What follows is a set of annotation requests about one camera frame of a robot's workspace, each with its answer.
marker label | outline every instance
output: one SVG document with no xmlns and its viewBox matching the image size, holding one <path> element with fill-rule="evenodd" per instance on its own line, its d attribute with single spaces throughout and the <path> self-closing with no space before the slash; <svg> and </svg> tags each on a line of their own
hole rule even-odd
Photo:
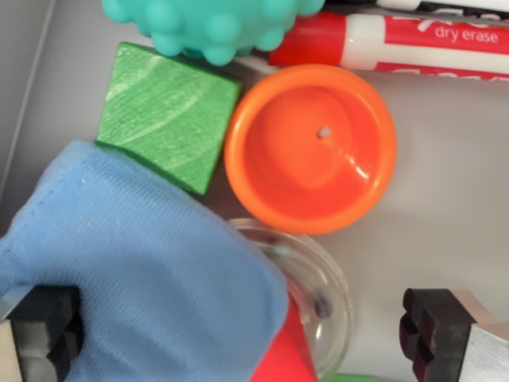
<svg viewBox="0 0 509 382">
<path fill-rule="evenodd" d="M 505 74 L 478 72 L 474 70 L 461 70 L 455 68 L 435 68 L 433 66 L 393 64 L 390 62 L 378 63 L 376 66 L 376 70 L 379 72 L 411 73 L 420 74 L 423 76 L 439 76 L 471 80 L 509 82 L 509 75 Z"/>
<path fill-rule="evenodd" d="M 509 54 L 509 28 L 446 20 L 386 17 L 386 43 Z"/>
</svg>

small hole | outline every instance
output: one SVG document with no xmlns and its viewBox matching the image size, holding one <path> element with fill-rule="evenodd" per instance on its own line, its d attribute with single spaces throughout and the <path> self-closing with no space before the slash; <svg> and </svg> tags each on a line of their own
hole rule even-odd
<svg viewBox="0 0 509 382">
<path fill-rule="evenodd" d="M 325 139 L 325 138 L 330 137 L 331 135 L 332 135 L 332 131 L 331 131 L 330 127 L 328 127 L 328 126 L 320 127 L 320 129 L 317 132 L 317 137 L 319 139 Z"/>
</svg>

clear plastic dish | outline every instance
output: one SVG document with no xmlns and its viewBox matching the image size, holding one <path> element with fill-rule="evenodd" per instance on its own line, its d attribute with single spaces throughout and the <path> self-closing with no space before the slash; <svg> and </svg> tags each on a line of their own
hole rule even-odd
<svg viewBox="0 0 509 382">
<path fill-rule="evenodd" d="M 229 223 L 285 274 L 289 292 L 299 306 L 318 377 L 328 381 L 344 359 L 352 332 L 352 304 L 343 272 L 308 236 L 280 232 L 253 219 Z"/>
</svg>

gray wall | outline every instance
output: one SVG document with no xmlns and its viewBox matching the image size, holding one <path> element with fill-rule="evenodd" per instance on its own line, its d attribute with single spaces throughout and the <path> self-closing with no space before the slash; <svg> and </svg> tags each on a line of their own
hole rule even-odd
<svg viewBox="0 0 509 382">
<path fill-rule="evenodd" d="M 54 0 L 0 0 L 0 200 Z"/>
</svg>

white table surface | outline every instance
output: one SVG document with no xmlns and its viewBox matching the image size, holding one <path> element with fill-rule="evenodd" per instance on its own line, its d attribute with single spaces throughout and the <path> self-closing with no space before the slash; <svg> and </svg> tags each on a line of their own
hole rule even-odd
<svg viewBox="0 0 509 382">
<path fill-rule="evenodd" d="M 0 0 L 0 200 L 52 0 Z"/>
<path fill-rule="evenodd" d="M 99 0 L 57 3 L 0 206 L 3 227 L 70 141 L 94 139 L 120 41 L 150 43 L 108 21 Z M 230 70 L 247 86 L 263 76 Z M 509 84 L 360 75 L 394 117 L 394 179 L 361 221 L 317 240 L 343 268 L 356 310 L 342 371 L 410 382 L 398 344 L 407 287 L 467 288 L 509 319 Z M 225 218 L 247 215 L 222 168 L 204 203 Z"/>
</svg>

